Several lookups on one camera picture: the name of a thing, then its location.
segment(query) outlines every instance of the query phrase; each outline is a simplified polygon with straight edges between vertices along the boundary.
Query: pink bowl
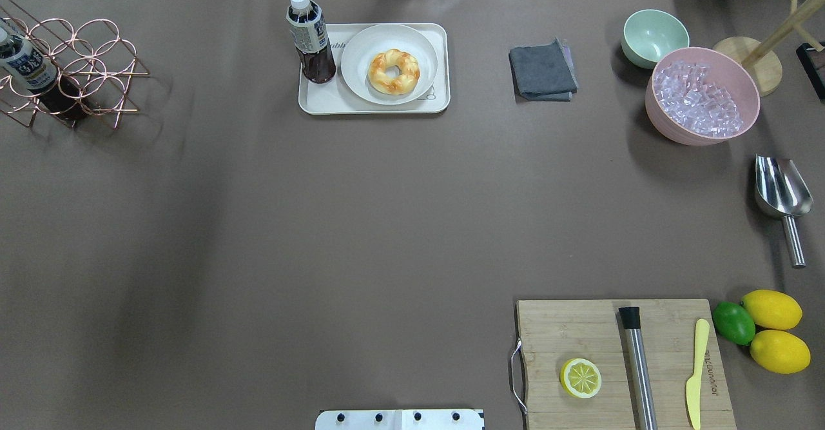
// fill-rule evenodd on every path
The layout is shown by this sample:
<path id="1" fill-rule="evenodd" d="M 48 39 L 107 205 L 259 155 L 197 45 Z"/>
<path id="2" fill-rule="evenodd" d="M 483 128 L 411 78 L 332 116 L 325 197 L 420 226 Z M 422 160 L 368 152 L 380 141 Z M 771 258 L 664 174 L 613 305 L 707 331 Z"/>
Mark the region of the pink bowl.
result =
<path id="1" fill-rule="evenodd" d="M 662 71 L 664 68 L 668 68 L 668 66 L 677 61 L 684 61 L 689 64 L 706 63 L 710 66 L 710 71 L 705 81 L 728 89 L 731 98 L 733 98 L 733 101 L 739 108 L 740 115 L 742 115 L 742 128 L 730 137 L 714 139 L 714 137 L 707 137 L 678 125 L 665 113 L 656 99 L 656 95 L 654 95 L 654 78 L 651 75 L 648 81 L 648 90 L 645 92 L 645 109 L 648 111 L 650 122 L 654 124 L 656 130 L 674 142 L 684 145 L 704 146 L 734 139 L 734 137 L 742 135 L 753 126 L 753 123 L 757 121 L 759 108 L 761 106 L 759 90 L 757 89 L 757 84 L 753 83 L 751 75 L 748 74 L 748 71 L 745 71 L 739 63 L 712 49 L 698 47 L 679 48 L 666 54 L 665 57 L 656 64 L 654 74 Z"/>

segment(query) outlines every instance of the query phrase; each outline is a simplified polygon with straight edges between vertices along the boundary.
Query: bottle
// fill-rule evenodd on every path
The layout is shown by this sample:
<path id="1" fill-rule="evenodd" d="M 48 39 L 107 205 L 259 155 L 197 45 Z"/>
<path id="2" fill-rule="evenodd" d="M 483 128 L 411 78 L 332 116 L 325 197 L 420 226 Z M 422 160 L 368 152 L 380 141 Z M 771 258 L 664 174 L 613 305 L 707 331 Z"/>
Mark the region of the bottle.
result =
<path id="1" fill-rule="evenodd" d="M 312 83 L 326 83 L 335 75 L 335 60 L 329 47 L 327 25 L 318 3 L 310 0 L 289 0 L 286 21 L 291 25 L 292 39 L 303 65 L 304 77 Z"/>
<path id="2" fill-rule="evenodd" d="M 0 26 L 0 66 L 32 95 L 37 95 L 39 102 L 54 116 L 67 122 L 86 117 L 81 102 L 67 96 L 80 96 L 80 89 L 68 78 L 58 77 L 57 66 L 29 39 L 10 33 L 3 26 Z"/>

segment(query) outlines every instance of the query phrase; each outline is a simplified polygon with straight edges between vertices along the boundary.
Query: scoop handle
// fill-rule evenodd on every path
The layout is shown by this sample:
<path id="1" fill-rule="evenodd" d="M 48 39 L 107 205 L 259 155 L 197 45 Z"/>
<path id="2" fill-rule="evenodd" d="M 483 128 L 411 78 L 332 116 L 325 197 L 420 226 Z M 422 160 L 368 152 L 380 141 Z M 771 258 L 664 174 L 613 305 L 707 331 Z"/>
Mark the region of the scoop handle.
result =
<path id="1" fill-rule="evenodd" d="M 782 227 L 784 228 L 784 237 L 788 242 L 788 253 L 793 268 L 804 268 L 805 256 L 802 256 L 802 243 L 799 242 L 799 232 L 796 231 L 796 219 L 789 215 L 783 216 Z"/>

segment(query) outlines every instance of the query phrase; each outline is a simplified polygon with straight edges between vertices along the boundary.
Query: mint green bowl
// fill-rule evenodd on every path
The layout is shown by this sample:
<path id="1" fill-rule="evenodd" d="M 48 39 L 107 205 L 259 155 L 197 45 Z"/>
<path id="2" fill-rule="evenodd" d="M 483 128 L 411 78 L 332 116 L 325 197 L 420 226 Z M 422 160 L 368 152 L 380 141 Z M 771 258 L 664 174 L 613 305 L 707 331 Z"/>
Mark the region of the mint green bowl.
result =
<path id="1" fill-rule="evenodd" d="M 636 11 L 625 21 L 621 49 L 640 68 L 653 69 L 666 54 L 689 46 L 687 29 L 664 11 Z"/>

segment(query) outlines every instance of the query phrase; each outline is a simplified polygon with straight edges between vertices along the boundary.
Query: donut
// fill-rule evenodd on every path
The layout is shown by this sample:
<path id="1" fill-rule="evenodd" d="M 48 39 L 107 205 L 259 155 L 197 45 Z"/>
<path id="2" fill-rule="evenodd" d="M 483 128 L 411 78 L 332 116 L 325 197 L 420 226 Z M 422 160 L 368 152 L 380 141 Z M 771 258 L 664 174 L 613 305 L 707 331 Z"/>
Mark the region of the donut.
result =
<path id="1" fill-rule="evenodd" d="M 389 77 L 387 68 L 397 66 L 401 71 L 398 77 Z M 421 71 L 418 69 L 418 60 L 412 54 L 405 53 L 400 49 L 390 49 L 384 53 L 376 54 L 369 63 L 367 73 L 369 83 L 375 90 L 387 95 L 406 95 L 413 91 Z"/>

